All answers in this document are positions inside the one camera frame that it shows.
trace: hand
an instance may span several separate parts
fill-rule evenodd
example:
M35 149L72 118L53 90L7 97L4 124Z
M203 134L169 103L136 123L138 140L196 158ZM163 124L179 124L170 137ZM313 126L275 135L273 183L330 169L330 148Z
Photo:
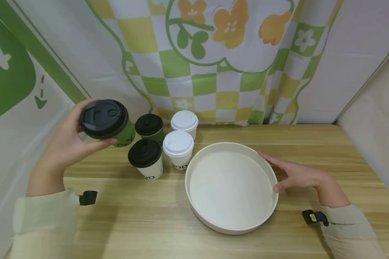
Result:
M76 104L56 129L30 175L26 196L42 196L64 191L63 174L69 166L117 142L117 139L110 138L85 143L79 138L79 133L82 132L79 125L81 112L85 106L96 100L87 99Z
M313 187L317 189L322 182L331 178L327 172L320 169L274 158L260 151L258 151L258 154L270 163L276 175L288 177L274 186L274 192L276 193L291 187Z
M82 132L79 117L85 106L93 101L96 99L87 99L74 106L66 120L56 130L39 163L46 164L50 171L64 172L69 166L117 142L117 139L110 138L85 143L79 138L78 133Z
M350 205L350 201L340 185L327 172L302 164L281 160L258 151L258 154L270 163L278 176L288 177L274 186L274 192L291 187L313 187L317 190L322 206L339 208Z

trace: sleeve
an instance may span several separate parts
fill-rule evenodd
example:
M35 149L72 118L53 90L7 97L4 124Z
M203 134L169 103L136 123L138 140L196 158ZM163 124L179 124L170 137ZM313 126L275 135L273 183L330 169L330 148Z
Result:
M79 196L71 189L15 203L11 259L72 259Z
M322 212L329 221L322 232L335 259L386 259L372 226L355 205L322 206Z

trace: checkered curtain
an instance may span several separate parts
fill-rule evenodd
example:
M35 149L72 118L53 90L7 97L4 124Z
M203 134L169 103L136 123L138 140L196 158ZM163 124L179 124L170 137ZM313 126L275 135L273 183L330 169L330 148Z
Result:
M87 0L155 113L293 124L343 0Z

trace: black cup lid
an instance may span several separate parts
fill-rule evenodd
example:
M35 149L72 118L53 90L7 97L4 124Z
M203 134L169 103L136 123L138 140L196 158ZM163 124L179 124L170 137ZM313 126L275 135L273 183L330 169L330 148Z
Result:
M160 156L160 145L149 138L137 141L128 152L128 160L137 168L152 166L160 159Z
M83 131L96 139L115 137L127 122L127 109L119 101L109 99L88 104L80 117Z
M150 136L163 127L163 120L155 114L145 114L135 123L135 131L141 136Z

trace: coffee cup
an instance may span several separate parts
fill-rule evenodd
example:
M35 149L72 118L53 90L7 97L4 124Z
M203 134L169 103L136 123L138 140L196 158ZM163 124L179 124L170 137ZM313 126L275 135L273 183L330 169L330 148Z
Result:
M161 147L152 139L137 141L128 152L128 160L149 180L155 180L163 174Z
M186 131L196 140L196 129L199 125L199 119L191 111L176 112L171 118L171 128L175 131Z
M163 152L170 158L174 167L186 170L192 159L195 141L186 131L172 131L163 141Z
M115 137L115 147L125 147L135 138L135 130L127 109L119 101L99 100L88 104L80 116L80 126L90 137L107 139Z
M135 131L142 138L149 138L157 143L160 147L163 144L164 131L163 120L160 116L155 114L145 114L138 118L134 125Z

